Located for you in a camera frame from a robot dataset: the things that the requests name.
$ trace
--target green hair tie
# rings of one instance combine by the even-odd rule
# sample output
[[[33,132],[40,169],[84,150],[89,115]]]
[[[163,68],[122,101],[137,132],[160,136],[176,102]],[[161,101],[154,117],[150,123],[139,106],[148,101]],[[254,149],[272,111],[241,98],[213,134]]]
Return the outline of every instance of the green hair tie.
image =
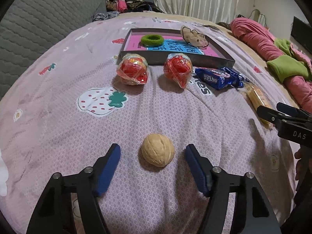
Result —
[[[145,47],[161,46],[164,43],[164,39],[161,35],[145,35],[141,38],[141,44]]]

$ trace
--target green cloth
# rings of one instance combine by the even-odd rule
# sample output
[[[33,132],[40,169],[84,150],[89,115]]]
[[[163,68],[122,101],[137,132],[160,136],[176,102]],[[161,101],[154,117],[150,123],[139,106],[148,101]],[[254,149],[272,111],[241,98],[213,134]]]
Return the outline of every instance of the green cloth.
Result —
[[[284,54],[294,58],[294,53],[291,50],[291,42],[289,40],[276,38],[274,40],[274,45],[277,46]]]
[[[311,73],[304,62],[297,61],[286,54],[275,60],[268,61],[266,64],[275,71],[281,83],[284,82],[285,78],[295,75],[303,76],[306,80],[312,79]]]

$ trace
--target bed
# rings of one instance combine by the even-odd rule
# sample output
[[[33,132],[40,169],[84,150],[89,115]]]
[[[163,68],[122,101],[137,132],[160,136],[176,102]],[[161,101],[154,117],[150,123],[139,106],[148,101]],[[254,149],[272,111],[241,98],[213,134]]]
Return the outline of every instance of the bed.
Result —
[[[0,102],[0,210],[16,233],[26,233],[54,172],[78,173],[105,155],[112,143],[121,146],[121,160],[110,188],[99,200],[112,234],[197,232],[208,199],[197,191],[184,160],[189,143],[228,173],[253,172],[279,222],[289,216],[295,189],[293,153],[299,145],[265,128],[243,91],[208,87],[208,94],[203,94],[194,79],[181,91],[162,76],[161,66],[150,67],[144,86],[126,86],[116,77],[115,55],[130,28],[180,29],[182,25],[213,38],[236,60],[234,68],[258,85],[273,107],[277,102],[296,106],[265,62],[214,23],[154,12],[88,23],[34,61]],[[110,109],[105,97],[115,92],[125,93],[126,101],[121,108]],[[103,97],[104,115],[79,108],[80,97],[93,94]],[[173,161],[163,169],[148,164],[139,150],[150,133],[165,134],[176,148]],[[83,228],[74,194],[72,202],[80,234]],[[230,231],[234,202],[232,194],[224,233]]]

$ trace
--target pink blanket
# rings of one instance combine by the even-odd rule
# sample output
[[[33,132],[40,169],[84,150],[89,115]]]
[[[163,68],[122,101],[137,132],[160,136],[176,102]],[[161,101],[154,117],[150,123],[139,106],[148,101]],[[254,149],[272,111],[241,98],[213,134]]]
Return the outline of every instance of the pink blanket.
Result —
[[[312,82],[306,82],[302,76],[290,76],[284,80],[284,84],[297,103],[312,113]]]
[[[284,53],[274,45],[275,37],[262,25],[248,18],[236,18],[231,23],[235,37],[257,51],[266,60],[274,60]],[[291,50],[298,61],[303,61],[312,72],[311,60],[291,44]],[[312,83],[305,82],[302,76],[289,77],[284,81],[286,88],[294,96],[301,108],[312,112]]]
[[[127,4],[124,0],[117,0],[117,8],[121,13],[127,12]]]
[[[274,35],[256,21],[236,18],[231,23],[231,29],[235,37],[250,46],[266,61],[283,55],[283,52],[274,45]]]

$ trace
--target plastic wrap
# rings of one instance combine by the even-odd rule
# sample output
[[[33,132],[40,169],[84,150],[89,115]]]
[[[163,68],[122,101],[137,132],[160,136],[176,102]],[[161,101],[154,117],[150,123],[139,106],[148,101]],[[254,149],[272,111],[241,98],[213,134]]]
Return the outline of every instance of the plastic wrap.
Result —
[[[139,54],[126,54],[117,67],[117,75],[124,84],[146,84],[149,77],[149,65]]]
[[[235,88],[243,88],[244,87],[243,82],[249,82],[248,78],[244,74],[238,72],[233,68],[224,67],[221,68],[221,70],[229,73],[233,78],[235,78],[235,83],[232,84]]]
[[[247,96],[249,97],[253,107],[255,108],[255,110],[257,110],[257,108],[261,105],[266,106],[268,108],[271,108],[271,105],[269,103],[269,101],[267,100],[266,96],[263,94],[263,92],[255,85],[253,85],[252,83],[247,83],[245,82],[245,89],[246,89],[246,93]],[[270,122],[264,120],[264,119],[260,119],[264,124],[266,125],[271,125]]]
[[[195,74],[200,80],[217,90],[226,88],[235,82],[235,79],[230,74],[216,68],[196,68]]]
[[[182,89],[185,89],[191,79],[193,65],[185,54],[169,54],[163,72],[168,79],[174,80]]]

